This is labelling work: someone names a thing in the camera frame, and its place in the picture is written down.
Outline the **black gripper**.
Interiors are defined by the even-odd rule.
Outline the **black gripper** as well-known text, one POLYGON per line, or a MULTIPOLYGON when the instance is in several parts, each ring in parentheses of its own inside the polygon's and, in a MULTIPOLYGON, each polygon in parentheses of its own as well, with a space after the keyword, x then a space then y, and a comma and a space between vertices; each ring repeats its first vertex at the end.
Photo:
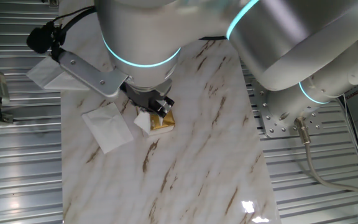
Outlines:
POLYGON ((141 90, 126 82, 120 86, 120 90, 132 101, 137 115, 141 113, 158 114, 161 118, 164 118, 175 104, 175 102, 167 96, 171 87, 172 80, 169 78, 149 90, 141 90))

